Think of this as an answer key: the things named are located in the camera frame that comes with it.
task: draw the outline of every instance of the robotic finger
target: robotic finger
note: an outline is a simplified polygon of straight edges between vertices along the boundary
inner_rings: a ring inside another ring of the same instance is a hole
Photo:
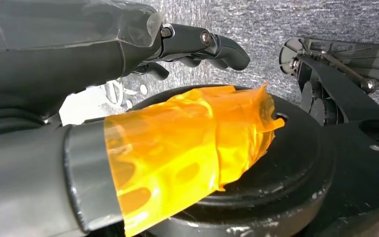
[[[194,68],[202,60],[207,60],[216,68],[230,67],[238,71],[244,70],[250,62],[248,54],[234,40],[212,34],[204,28],[163,24],[159,34],[162,46],[157,55],[142,63],[132,74],[152,74],[157,79],[165,79],[168,76],[166,69],[153,64],[159,61],[180,61]]]

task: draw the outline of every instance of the robotic arm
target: robotic arm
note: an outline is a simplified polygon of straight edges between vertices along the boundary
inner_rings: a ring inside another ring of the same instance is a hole
[[[246,52],[206,29],[162,24],[119,0],[0,1],[0,236],[84,236],[122,220],[103,121],[44,120],[65,98],[157,62],[243,70]]]

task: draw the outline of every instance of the circular base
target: circular base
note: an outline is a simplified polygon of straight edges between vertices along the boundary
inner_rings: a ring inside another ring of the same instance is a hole
[[[140,109],[200,86],[163,92],[136,105]],[[290,236],[316,215],[330,186],[334,161],[307,113],[275,97],[286,125],[275,132],[267,154],[242,177],[186,210],[153,226],[156,237]]]

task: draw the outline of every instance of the gray fabric background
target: gray fabric background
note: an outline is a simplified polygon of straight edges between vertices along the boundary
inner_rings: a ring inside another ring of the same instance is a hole
[[[290,37],[379,43],[379,0],[140,0],[165,14],[166,22],[205,27],[236,40],[248,52],[251,64],[242,71],[220,71],[203,62],[195,69],[181,63],[165,63],[171,72],[165,81],[149,76],[121,79],[125,95],[121,108],[101,105],[105,114],[121,113],[126,100],[132,104],[170,88],[200,84],[229,83],[260,86],[298,104],[300,93],[294,78],[278,67],[278,54]],[[140,85],[147,94],[139,91]],[[379,90],[372,95],[379,103]]]

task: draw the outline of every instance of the plastic cover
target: plastic cover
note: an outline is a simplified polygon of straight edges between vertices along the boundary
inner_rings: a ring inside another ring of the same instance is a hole
[[[266,153],[272,97],[233,86],[193,89],[105,119],[105,139],[126,236],[134,236],[236,181]]]
[[[162,20],[152,7],[123,0],[0,0],[0,51],[114,40],[150,47]]]

